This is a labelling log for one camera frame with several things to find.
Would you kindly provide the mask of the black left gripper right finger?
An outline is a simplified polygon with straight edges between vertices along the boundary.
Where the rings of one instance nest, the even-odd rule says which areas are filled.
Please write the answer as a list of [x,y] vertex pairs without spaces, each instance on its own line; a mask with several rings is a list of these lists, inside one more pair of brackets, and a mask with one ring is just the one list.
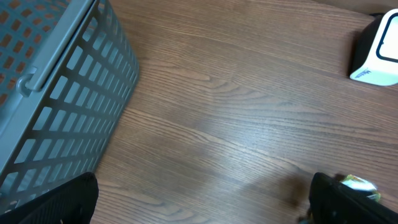
[[317,172],[309,193],[310,221],[321,224],[397,224],[397,213]]

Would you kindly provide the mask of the green snack pouch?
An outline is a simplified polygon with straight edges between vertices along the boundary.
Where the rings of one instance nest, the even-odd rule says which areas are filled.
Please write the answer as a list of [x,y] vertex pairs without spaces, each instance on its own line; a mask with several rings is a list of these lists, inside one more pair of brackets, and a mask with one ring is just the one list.
[[378,192],[377,187],[366,179],[350,174],[340,180],[340,183],[376,202],[381,199],[381,194]]

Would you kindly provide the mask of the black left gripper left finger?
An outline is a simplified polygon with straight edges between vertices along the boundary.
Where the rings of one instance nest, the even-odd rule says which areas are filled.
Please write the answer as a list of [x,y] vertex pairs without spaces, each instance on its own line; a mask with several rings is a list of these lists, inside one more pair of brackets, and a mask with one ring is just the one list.
[[89,223],[99,196],[94,173],[86,172],[1,215],[1,224]]

